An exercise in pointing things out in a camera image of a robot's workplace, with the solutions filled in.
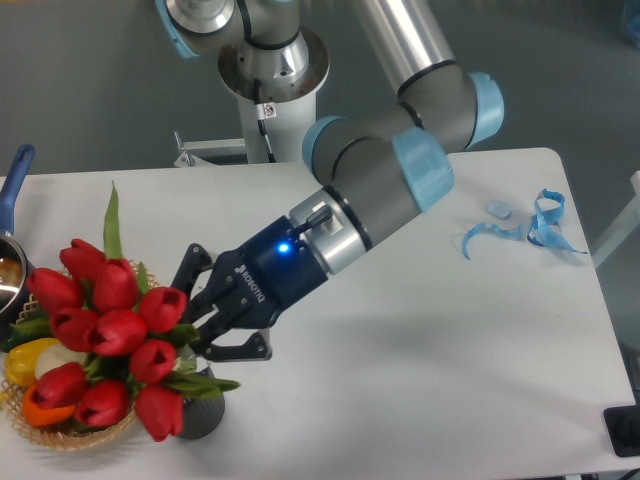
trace light blue joint cap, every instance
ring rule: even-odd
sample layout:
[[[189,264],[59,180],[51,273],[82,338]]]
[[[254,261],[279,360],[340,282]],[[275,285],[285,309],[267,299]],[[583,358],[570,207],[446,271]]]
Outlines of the light blue joint cap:
[[[176,47],[178,54],[182,58],[194,58],[197,57],[195,53],[184,43],[184,40],[176,30],[176,27],[171,23],[171,18],[169,17],[169,12],[167,12],[167,7],[164,4],[164,0],[156,0],[156,8],[158,9],[158,13],[160,14],[160,18],[162,19],[162,23],[164,24],[164,28],[169,34],[169,38],[173,42],[173,46]]]
[[[453,188],[453,172],[438,141],[414,127],[391,139],[416,204],[426,212]]]
[[[307,133],[302,140],[302,159],[310,172],[313,172],[313,147],[316,146],[316,141],[322,133],[322,130],[324,130],[324,128],[330,123],[344,119],[345,117],[339,117],[336,115],[323,117],[311,125],[309,130],[307,130]]]
[[[486,73],[470,73],[469,77],[476,86],[478,112],[476,129],[467,148],[498,133],[504,120],[504,98],[498,84]]]

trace white table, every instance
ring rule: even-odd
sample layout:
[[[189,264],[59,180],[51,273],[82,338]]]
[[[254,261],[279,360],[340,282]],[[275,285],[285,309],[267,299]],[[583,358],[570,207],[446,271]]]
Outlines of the white table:
[[[285,312],[270,362],[218,366],[243,386],[214,434],[154,444],[136,426],[60,454],[0,417],[2,478],[495,480],[640,466],[605,430],[602,411],[633,397],[591,258],[490,235],[472,240],[470,262],[460,252],[488,200],[528,218],[545,187],[567,197],[563,233],[586,249],[560,159],[451,161],[452,193]],[[58,268],[73,237],[101,245],[112,180],[125,254],[165,284],[189,243],[235,248],[318,188],[284,164],[32,176],[15,238],[35,264]]]

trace green leaf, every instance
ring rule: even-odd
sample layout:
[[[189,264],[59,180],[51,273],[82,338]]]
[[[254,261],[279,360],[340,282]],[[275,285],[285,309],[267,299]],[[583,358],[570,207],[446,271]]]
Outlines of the green leaf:
[[[118,191],[112,183],[111,198],[104,216],[104,254],[107,259],[123,258],[120,242],[120,220],[118,218]]]
[[[31,318],[20,323],[11,324],[14,332],[24,335],[42,335],[43,337],[53,337],[49,319],[46,316]]]
[[[84,371],[86,378],[92,383],[115,378],[127,380],[129,359],[127,356],[104,357],[102,355],[89,354],[85,361]]]
[[[89,310],[95,310],[95,307],[93,306],[93,284],[86,278],[83,278],[80,280],[80,285],[82,286],[82,291],[84,293],[83,307]]]
[[[216,398],[223,392],[240,386],[233,380],[209,378],[199,373],[171,372],[162,382],[168,388],[179,391],[185,398]]]
[[[136,398],[140,393],[140,390],[142,390],[142,388],[144,387],[144,385],[138,382],[131,373],[129,373],[129,375],[127,376],[125,385],[127,386],[127,390],[129,391],[131,398]]]
[[[195,360],[188,360],[186,358],[183,357],[178,357],[179,360],[179,364],[178,364],[178,368],[176,370],[174,370],[175,372],[179,372],[179,373],[194,373],[196,371],[196,361]]]
[[[179,323],[170,332],[154,335],[154,338],[169,342],[175,348],[182,348],[191,342],[200,340],[200,333],[190,323]]]
[[[140,293],[144,295],[149,291],[149,279],[147,278],[147,267],[144,266],[144,263],[140,262],[138,264],[138,288],[140,289]]]

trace wicker basket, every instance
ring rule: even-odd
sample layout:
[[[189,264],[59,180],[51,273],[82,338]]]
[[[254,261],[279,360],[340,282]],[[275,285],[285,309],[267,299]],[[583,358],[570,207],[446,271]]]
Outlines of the wicker basket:
[[[138,264],[131,262],[134,272],[138,272]],[[147,274],[149,286],[151,288],[159,286],[156,278],[152,274]],[[29,296],[29,301],[24,305],[17,323],[23,321],[26,316],[38,308],[38,302],[33,295]],[[38,428],[31,426],[22,416],[22,397],[27,389],[13,383],[2,380],[0,382],[0,399],[2,399],[2,408],[7,411],[7,415],[11,419],[11,426],[21,437],[29,440],[34,445],[42,445],[58,451],[82,450],[93,447],[100,443],[112,440],[122,433],[135,419],[135,413],[132,410],[129,414],[116,425],[100,430],[98,432],[79,433],[71,429],[69,425],[63,423],[55,427]]]

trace orange bell pepper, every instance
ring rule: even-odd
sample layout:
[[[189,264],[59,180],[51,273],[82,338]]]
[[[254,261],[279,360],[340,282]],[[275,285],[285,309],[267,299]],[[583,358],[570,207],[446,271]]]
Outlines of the orange bell pepper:
[[[75,405],[61,408],[40,408],[33,400],[33,395],[37,389],[38,384],[34,383],[22,397],[22,416],[30,425],[34,427],[55,425],[71,417],[75,412]]]

